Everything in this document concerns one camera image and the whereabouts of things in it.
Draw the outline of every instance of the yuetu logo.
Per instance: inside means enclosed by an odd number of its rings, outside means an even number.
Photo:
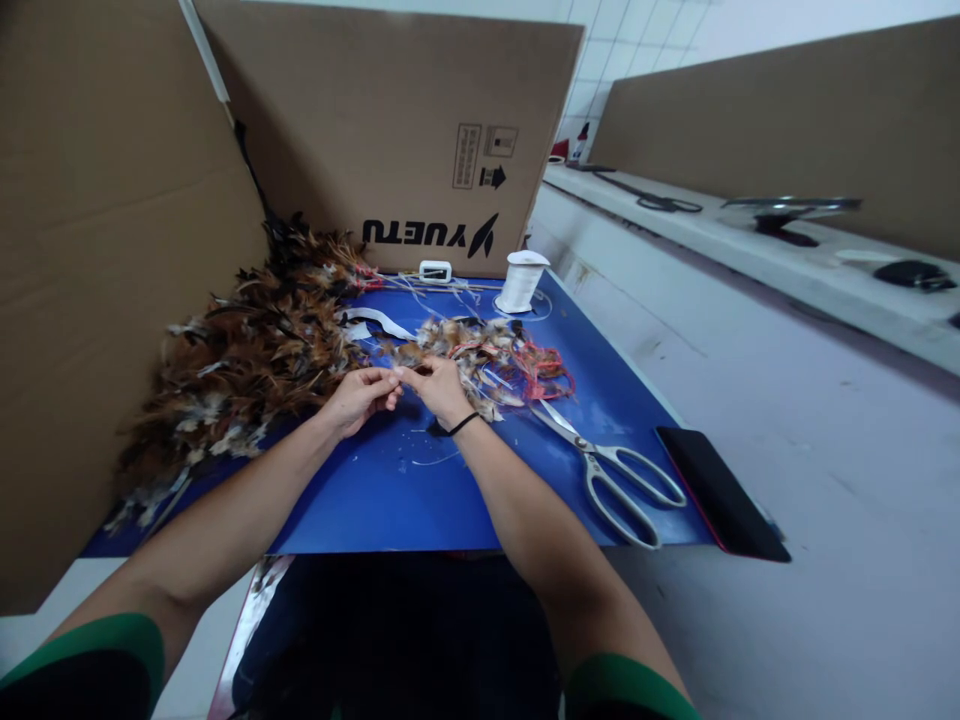
[[[493,217],[487,220],[480,229],[473,234],[470,241],[470,249],[467,251],[467,259],[472,258],[480,248],[483,248],[485,257],[490,257],[490,248],[493,247],[493,224],[500,217],[500,213],[494,213]],[[457,225],[457,228],[450,235],[450,230],[445,223],[423,223],[408,220],[403,224],[403,234],[400,234],[400,221],[391,220],[390,228],[380,220],[366,220],[363,223],[363,241],[364,242],[384,242],[403,245],[436,245],[438,247],[462,247],[467,246],[466,225]]]

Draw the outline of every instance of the person's left hand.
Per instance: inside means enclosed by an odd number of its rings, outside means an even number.
[[[333,423],[341,438],[348,438],[378,410],[395,410],[401,395],[403,386],[393,370],[354,370],[344,376],[340,387],[317,416]]]

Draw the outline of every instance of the cardboard divider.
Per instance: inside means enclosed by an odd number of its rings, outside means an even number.
[[[960,260],[960,16],[619,80],[590,161],[718,197],[848,196],[824,224]]]
[[[109,512],[164,328],[266,254],[176,3],[0,10],[0,614],[36,610]]]

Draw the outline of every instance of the feather bundle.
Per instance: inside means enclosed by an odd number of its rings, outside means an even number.
[[[294,216],[264,223],[270,257],[240,270],[227,298],[167,328],[154,394],[116,469],[116,529],[157,506],[210,457],[254,457],[272,424],[323,405],[365,360],[334,315],[380,281],[346,234],[314,235]]]
[[[454,360],[467,399],[487,422],[503,420],[501,407],[523,407],[526,400],[569,395],[574,388],[560,354],[535,345],[520,320],[431,318],[420,327],[416,343],[381,347],[396,365],[414,369],[424,355]]]

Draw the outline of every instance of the black wristband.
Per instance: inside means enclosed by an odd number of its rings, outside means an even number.
[[[466,425],[468,422],[470,422],[471,420],[473,420],[475,417],[480,417],[480,413],[478,413],[478,412],[473,412],[473,413],[470,413],[469,415],[467,415],[467,417],[465,417],[465,418],[460,422],[459,425],[457,425],[457,426],[456,426],[455,428],[453,428],[452,430],[448,430],[448,431],[447,431],[447,437],[453,437],[454,435],[456,435],[458,432],[460,432],[461,428],[463,428],[464,425]]]

